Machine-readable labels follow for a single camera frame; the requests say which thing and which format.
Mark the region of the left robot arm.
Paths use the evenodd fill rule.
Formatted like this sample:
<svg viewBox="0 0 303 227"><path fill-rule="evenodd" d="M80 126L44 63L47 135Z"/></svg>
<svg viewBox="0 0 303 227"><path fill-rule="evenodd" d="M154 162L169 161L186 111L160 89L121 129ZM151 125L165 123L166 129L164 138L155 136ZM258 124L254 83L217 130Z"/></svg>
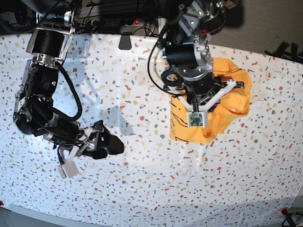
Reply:
<svg viewBox="0 0 303 227"><path fill-rule="evenodd" d="M208 113L232 89L244 82L214 75L208 37L221 31L228 0L193 0L181 3L175 19L161 30L156 46L169 67L160 76L162 90L178 97L186 107L187 126L208 125Z"/></svg>

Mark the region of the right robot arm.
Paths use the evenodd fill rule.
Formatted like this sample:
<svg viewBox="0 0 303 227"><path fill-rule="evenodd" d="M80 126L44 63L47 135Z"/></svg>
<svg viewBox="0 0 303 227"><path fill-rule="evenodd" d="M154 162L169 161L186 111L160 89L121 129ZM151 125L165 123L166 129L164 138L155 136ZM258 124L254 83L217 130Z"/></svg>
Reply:
<svg viewBox="0 0 303 227"><path fill-rule="evenodd" d="M69 46L76 32L80 14L80 0L27 0L36 12L36 26L27 46L32 59L16 94L13 121L25 135L42 136L53 143L59 159L58 171L62 178L79 173L75 157L88 156L95 160L124 152L123 142L104 126L103 121L81 128L78 119L82 105L75 87L63 68ZM75 98L74 116L56 109L53 94L59 75L65 78Z"/></svg>

